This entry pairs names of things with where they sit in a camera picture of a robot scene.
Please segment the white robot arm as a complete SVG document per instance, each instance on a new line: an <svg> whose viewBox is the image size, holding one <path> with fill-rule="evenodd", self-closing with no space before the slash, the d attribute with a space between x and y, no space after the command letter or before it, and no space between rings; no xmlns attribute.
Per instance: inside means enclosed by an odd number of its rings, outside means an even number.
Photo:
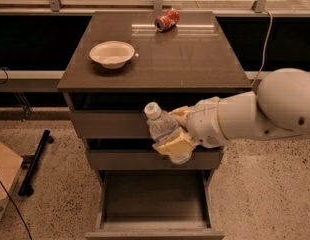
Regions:
<svg viewBox="0 0 310 240"><path fill-rule="evenodd" d="M170 115L178 128L153 148L171 157L198 145L214 148L234 139L310 138L310 73L279 69L264 77L256 91L204 99Z"/></svg>

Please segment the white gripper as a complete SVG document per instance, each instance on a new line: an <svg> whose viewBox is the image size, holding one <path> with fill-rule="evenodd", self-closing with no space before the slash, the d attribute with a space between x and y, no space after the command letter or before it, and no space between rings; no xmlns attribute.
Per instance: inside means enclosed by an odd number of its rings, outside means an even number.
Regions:
<svg viewBox="0 0 310 240"><path fill-rule="evenodd" d="M205 148L225 146L229 140L218 122L219 101L218 97L213 97L201 100L193 107L183 106L170 111L169 114L186 127L188 133L179 127L157 141L153 148L161 155L175 156L193 151L196 142Z"/></svg>

